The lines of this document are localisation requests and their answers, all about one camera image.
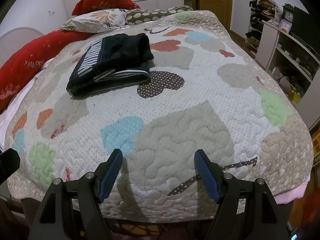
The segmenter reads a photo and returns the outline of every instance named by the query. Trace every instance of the bedspread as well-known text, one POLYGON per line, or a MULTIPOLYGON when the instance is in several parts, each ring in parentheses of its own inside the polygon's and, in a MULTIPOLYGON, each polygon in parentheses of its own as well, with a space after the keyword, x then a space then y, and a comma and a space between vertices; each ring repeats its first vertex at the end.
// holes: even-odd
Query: bedspread
POLYGON ((26 95, 5 146, 21 158, 8 179, 11 194, 38 200, 54 178, 78 179, 120 148, 123 165, 102 214, 150 222, 214 216, 217 205, 195 171, 197 149, 238 179, 264 178, 274 195, 302 184, 313 158, 308 129, 285 94, 209 11, 69 44, 26 95), (148 35, 151 81, 71 97, 66 85, 76 62, 116 33, 148 35))

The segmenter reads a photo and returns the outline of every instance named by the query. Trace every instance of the silver screw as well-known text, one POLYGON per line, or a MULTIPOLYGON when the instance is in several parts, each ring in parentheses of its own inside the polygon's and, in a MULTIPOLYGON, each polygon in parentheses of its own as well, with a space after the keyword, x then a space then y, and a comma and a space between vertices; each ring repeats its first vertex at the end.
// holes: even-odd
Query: silver screw
POLYGON ((257 179, 257 182, 258 182, 260 185, 263 185, 263 184, 264 184, 264 179, 258 178, 258 179, 257 179))
POLYGON ((56 178, 56 179, 53 180, 53 184, 54 185, 58 185, 60 182, 61 182, 60 178, 56 178))
POLYGON ((93 172, 88 172, 88 173, 85 175, 85 177, 86 177, 87 179, 91 179, 93 176, 94 176, 94 173, 93 173, 93 172))
POLYGON ((229 172, 226 172, 225 174, 223 174, 223 177, 225 177, 226 179, 231 179, 232 178, 232 174, 229 172))

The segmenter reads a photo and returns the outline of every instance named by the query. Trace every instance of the clock face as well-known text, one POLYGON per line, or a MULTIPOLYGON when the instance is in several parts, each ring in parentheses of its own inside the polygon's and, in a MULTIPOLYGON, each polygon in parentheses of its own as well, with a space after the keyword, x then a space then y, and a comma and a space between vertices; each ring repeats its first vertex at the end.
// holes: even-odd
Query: clock face
POLYGON ((285 19, 289 22, 292 22, 293 21, 293 13, 292 12, 285 12, 285 15, 284 15, 285 19))

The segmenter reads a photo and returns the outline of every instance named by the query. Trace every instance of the black clock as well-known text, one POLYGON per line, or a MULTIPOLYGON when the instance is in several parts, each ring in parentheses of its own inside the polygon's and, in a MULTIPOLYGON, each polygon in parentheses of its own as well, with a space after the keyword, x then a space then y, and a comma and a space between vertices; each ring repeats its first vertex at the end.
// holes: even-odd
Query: black clock
POLYGON ((293 12, 294 12, 294 6, 290 5, 289 3, 286 3, 283 6, 283 14, 282 18, 290 23, 293 21, 293 12))

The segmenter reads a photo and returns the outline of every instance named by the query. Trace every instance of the blue gripper pad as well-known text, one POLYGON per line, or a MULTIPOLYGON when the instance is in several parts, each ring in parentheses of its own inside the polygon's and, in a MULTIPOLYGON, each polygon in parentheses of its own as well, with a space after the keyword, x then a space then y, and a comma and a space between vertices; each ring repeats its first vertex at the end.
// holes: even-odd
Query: blue gripper pad
POLYGON ((215 203, 220 203, 221 197, 218 192, 218 183, 212 175, 209 167, 200 155, 199 151, 195 152, 195 167, 199 172, 205 190, 209 198, 213 199, 215 203))
POLYGON ((112 187, 116 182, 116 178, 121 169, 122 161, 123 161, 122 151, 118 150, 118 152, 116 153, 116 156, 114 157, 112 163, 110 164, 100 184, 100 193, 99 193, 98 199, 101 203, 106 198, 109 197, 112 187))

